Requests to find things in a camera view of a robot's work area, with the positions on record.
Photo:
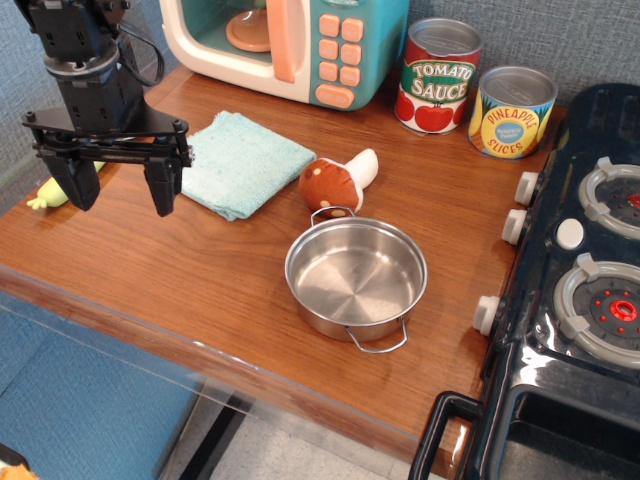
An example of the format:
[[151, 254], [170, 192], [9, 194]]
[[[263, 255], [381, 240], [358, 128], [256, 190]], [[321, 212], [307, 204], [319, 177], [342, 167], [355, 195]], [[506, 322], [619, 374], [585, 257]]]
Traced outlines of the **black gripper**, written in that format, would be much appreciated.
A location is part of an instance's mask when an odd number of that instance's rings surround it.
[[[44, 65], [56, 80], [64, 105], [28, 112], [22, 117], [23, 125], [32, 130], [36, 141], [42, 144], [46, 133], [61, 134], [70, 140], [125, 137], [174, 140], [176, 147], [171, 155], [178, 164], [169, 159], [151, 159], [144, 164], [145, 180], [157, 214], [160, 217], [171, 214], [175, 197], [181, 192], [181, 166], [189, 167], [193, 160], [186, 142], [188, 124], [146, 103], [141, 82], [116, 44], [87, 59], [63, 61], [46, 55]], [[95, 174], [93, 163], [70, 157], [45, 160], [51, 177], [77, 208], [82, 202], [83, 187]]]

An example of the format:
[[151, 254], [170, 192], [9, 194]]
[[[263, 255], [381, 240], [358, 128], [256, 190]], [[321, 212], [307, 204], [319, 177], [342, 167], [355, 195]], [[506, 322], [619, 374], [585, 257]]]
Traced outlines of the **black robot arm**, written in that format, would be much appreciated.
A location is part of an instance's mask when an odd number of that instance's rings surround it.
[[124, 21], [127, 1], [20, 1], [32, 33], [44, 47], [44, 64], [64, 104], [30, 111], [22, 123], [32, 131], [36, 155], [68, 199], [89, 210], [100, 193], [95, 164], [141, 164], [156, 211], [172, 213], [182, 171], [191, 166], [187, 122], [153, 109], [144, 89], [154, 79], [138, 70], [130, 40], [150, 38]]

